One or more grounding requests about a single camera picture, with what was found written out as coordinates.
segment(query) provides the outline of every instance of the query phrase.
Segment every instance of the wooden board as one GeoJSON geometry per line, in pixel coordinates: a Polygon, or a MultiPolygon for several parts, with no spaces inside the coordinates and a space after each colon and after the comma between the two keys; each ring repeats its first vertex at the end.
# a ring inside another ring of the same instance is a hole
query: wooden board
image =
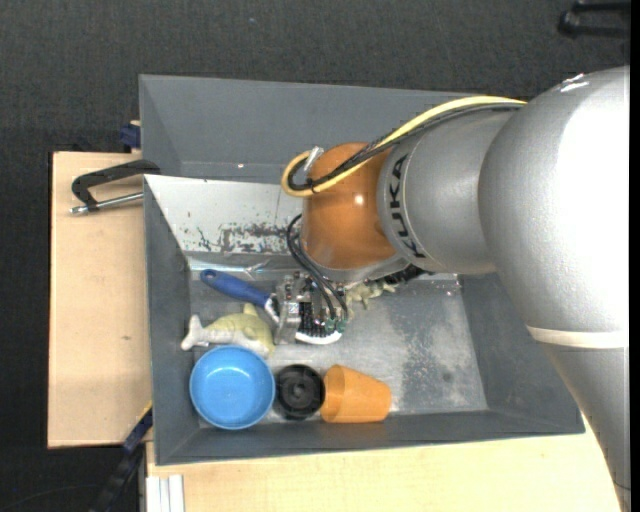
{"type": "Polygon", "coordinates": [[[617,512],[602,452],[580,435],[156,466],[187,512],[617,512]]]}
{"type": "MultiPolygon", "coordinates": [[[[141,202],[73,216],[76,176],[140,158],[53,156],[48,446],[122,442],[151,399],[141,202]]],[[[98,200],[141,190],[134,177],[98,200]]]]}

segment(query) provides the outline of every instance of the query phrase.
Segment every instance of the black carpet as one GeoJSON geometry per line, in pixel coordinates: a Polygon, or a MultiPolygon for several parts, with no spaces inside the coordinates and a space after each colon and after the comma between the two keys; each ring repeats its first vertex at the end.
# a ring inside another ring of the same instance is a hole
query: black carpet
{"type": "Polygon", "coordinates": [[[85,510],[118,460],[45,449],[49,151],[121,151],[143,72],[530,98],[628,61],[619,39],[560,36],[569,6],[0,0],[0,512],[85,510]]]}

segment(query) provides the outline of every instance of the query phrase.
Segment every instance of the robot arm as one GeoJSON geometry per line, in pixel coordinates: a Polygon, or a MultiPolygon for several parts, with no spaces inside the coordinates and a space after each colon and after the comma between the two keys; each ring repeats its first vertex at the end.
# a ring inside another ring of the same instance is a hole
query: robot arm
{"type": "Polygon", "coordinates": [[[364,148],[333,148],[309,165],[306,185],[288,169],[283,186],[307,198],[301,247],[332,280],[409,264],[497,272],[630,510],[629,95],[625,67],[526,106],[475,97],[364,148]]]}

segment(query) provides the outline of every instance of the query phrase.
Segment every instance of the black lid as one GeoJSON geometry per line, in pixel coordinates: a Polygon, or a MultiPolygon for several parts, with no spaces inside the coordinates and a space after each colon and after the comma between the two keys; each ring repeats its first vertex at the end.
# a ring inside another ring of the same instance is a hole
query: black lid
{"type": "Polygon", "coordinates": [[[288,420],[303,420],[324,402],[324,382],[313,368],[287,366],[276,375],[275,410],[288,420]]]}

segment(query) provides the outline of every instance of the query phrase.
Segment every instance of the metal clamp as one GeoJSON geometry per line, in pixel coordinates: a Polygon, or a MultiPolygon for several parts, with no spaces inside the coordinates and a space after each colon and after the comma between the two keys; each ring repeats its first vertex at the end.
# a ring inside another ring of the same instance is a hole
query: metal clamp
{"type": "Polygon", "coordinates": [[[590,0],[576,0],[571,9],[564,11],[560,16],[558,31],[562,35],[572,38],[586,35],[628,39],[631,36],[631,1],[591,2],[590,0]],[[622,26],[584,25],[581,17],[587,13],[617,14],[622,20],[622,26]]]}
{"type": "Polygon", "coordinates": [[[89,192],[91,187],[135,176],[136,174],[160,174],[160,168],[149,160],[136,160],[135,162],[128,162],[78,176],[71,184],[71,191],[84,203],[84,206],[75,206],[70,208],[69,211],[74,214],[90,213],[135,199],[142,199],[142,192],[138,192],[99,202],[89,192]]]}
{"type": "Polygon", "coordinates": [[[273,342],[276,345],[288,345],[296,342],[296,333],[300,328],[300,303],[310,301],[309,294],[302,291],[304,278],[286,276],[276,286],[276,298],[280,306],[280,318],[273,342]]]}

